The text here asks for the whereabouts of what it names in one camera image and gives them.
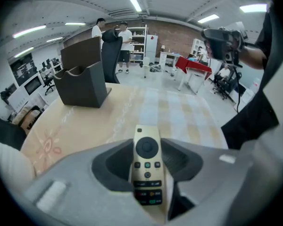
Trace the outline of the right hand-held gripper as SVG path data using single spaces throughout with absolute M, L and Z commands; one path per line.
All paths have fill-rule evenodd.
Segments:
M 214 59 L 226 63 L 238 63 L 239 53 L 245 45 L 245 36 L 239 30 L 204 29 L 201 36 L 213 40 Z

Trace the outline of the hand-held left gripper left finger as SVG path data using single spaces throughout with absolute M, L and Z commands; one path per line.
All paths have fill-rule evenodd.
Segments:
M 128 181 L 133 141 L 70 154 L 39 175 L 24 197 L 50 226 L 157 226 Z

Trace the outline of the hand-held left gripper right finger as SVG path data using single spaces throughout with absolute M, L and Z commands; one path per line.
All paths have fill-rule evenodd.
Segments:
M 185 211 L 169 226 L 228 226 L 233 202 L 252 165 L 252 145 L 226 150 L 161 140 L 163 162 L 174 179 L 171 211 Z

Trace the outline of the person's right hand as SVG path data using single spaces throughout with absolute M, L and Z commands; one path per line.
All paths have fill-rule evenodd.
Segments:
M 208 40 L 205 41 L 205 46 L 206 46 L 206 51 L 207 51 L 207 57 L 214 58 L 211 43 Z

